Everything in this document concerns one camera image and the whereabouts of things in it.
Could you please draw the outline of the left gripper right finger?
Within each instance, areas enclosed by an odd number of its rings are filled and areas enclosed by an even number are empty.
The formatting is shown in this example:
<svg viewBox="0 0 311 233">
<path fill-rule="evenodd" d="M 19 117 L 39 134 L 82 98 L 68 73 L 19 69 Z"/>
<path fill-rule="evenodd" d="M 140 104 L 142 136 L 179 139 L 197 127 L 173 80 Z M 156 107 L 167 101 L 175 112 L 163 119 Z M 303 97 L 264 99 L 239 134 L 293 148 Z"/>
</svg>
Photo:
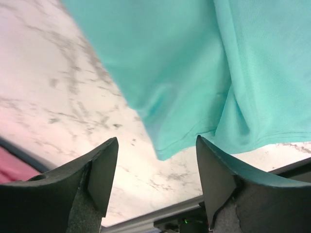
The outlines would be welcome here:
<svg viewBox="0 0 311 233">
<path fill-rule="evenodd" d="M 308 233 L 311 179 L 279 176 L 199 136 L 196 155 L 209 228 L 216 233 Z"/>
</svg>

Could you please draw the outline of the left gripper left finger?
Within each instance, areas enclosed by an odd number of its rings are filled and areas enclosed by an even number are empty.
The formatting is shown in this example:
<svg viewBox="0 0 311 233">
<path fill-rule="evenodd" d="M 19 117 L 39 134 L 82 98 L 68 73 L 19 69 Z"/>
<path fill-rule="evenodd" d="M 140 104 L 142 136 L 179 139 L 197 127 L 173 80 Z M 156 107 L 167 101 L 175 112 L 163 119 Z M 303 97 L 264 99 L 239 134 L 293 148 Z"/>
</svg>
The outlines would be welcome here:
<svg viewBox="0 0 311 233">
<path fill-rule="evenodd" d="M 1 232 L 99 232 L 112 191 L 117 138 L 52 170 L 5 139 L 0 145 L 39 171 L 26 181 L 0 186 Z"/>
</svg>

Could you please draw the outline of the teal t shirt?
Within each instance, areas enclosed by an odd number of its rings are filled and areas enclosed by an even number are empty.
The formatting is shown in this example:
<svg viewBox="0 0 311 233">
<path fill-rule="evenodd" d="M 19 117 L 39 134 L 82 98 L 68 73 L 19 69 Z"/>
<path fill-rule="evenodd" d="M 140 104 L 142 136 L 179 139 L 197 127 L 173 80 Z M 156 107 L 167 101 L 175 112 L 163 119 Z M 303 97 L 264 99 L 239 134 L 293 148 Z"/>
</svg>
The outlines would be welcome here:
<svg viewBox="0 0 311 233">
<path fill-rule="evenodd" d="M 308 0 L 66 0 L 159 160 L 311 139 Z"/>
</svg>

